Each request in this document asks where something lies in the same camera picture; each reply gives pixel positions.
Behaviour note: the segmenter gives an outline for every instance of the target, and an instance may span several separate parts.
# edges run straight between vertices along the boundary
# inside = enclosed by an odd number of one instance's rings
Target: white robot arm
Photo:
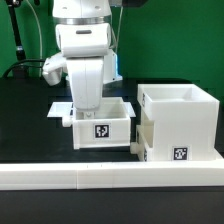
[[[110,57],[116,64],[115,56],[110,50],[109,2],[54,0],[53,17],[58,22],[56,39],[61,52],[46,60],[43,76],[50,85],[55,85],[60,82],[64,70],[68,73],[76,110],[97,111],[100,107],[104,73],[108,72],[104,61],[108,61]]]

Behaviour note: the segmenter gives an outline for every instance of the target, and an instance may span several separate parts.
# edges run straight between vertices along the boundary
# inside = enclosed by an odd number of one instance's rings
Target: white box
[[[138,86],[138,101],[148,160],[215,159],[218,100],[193,84],[152,84]]]
[[[102,98],[94,119],[76,111],[72,125],[74,149],[130,145],[131,120],[120,97]]]

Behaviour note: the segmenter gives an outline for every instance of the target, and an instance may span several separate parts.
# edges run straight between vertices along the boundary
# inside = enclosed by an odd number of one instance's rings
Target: black table surface
[[[137,115],[139,83],[188,83],[176,79],[127,79],[104,87],[122,96]],[[0,163],[137,161],[129,149],[72,149],[72,129],[48,119],[52,102],[71,101],[63,80],[0,79]],[[223,108],[216,149],[224,152]],[[0,223],[223,223],[224,187],[135,188],[0,192]]]

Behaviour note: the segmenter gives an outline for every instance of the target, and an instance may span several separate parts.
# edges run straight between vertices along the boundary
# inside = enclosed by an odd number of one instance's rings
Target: green background
[[[57,52],[52,0],[35,7],[43,34],[43,56]],[[113,8],[117,31],[120,8]],[[16,9],[27,58],[39,58],[39,36],[26,1]],[[0,74],[16,61],[11,23],[0,0]],[[224,1],[149,0],[124,9],[118,49],[124,77],[183,78],[224,102]]]

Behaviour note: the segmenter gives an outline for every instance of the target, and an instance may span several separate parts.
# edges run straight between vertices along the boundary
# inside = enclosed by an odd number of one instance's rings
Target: white base
[[[224,160],[0,165],[0,190],[175,186],[224,186]]]

